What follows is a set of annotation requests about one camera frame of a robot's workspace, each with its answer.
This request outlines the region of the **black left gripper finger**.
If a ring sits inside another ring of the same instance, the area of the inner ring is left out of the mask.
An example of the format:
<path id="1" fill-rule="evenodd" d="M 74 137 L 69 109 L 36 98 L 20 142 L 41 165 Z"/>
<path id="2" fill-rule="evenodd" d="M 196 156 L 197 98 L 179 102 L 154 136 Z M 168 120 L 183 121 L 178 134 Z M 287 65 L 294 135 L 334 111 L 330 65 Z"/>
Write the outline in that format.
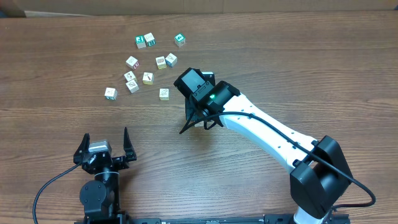
<path id="1" fill-rule="evenodd" d="M 124 149 L 127 161 L 136 161 L 137 160 L 137 155 L 136 155 L 134 147 L 131 143 L 131 140 L 129 138 L 129 133 L 128 133 L 127 127 L 124 128 L 123 149 Z"/>
<path id="2" fill-rule="evenodd" d="M 88 152 L 89 145 L 90 135 L 88 133 L 85 133 L 80 145 L 78 146 L 78 149 L 73 155 L 73 162 L 75 164 L 81 164 L 83 162 L 84 155 Z"/>

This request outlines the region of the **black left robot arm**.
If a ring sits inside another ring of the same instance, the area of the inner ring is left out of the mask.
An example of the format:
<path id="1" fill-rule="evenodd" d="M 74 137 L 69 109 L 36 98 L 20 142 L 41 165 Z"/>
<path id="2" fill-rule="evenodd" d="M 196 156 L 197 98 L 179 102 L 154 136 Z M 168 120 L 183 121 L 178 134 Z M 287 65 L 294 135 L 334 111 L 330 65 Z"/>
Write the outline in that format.
<path id="1" fill-rule="evenodd" d="M 80 190 L 80 202 L 84 207 L 84 223 L 132 223 L 128 212 L 121 210 L 119 171 L 128 169 L 137 160 L 136 152 L 124 130 L 125 155 L 113 157 L 109 141 L 90 143 L 86 133 L 73 155 L 73 162 L 94 176 Z"/>

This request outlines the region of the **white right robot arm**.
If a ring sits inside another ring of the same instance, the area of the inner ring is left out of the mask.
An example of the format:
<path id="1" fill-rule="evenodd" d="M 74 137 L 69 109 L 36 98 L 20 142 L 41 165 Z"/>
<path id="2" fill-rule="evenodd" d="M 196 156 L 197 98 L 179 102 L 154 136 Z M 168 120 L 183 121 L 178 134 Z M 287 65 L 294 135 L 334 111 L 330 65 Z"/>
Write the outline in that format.
<path id="1" fill-rule="evenodd" d="M 212 93 L 186 107 L 199 121 L 236 131 L 271 155 L 289 174 L 290 195 L 298 205 L 292 223 L 331 222 L 336 201 L 354 182 L 343 151 L 329 136 L 316 140 L 288 128 L 256 107 L 244 94 Z"/>

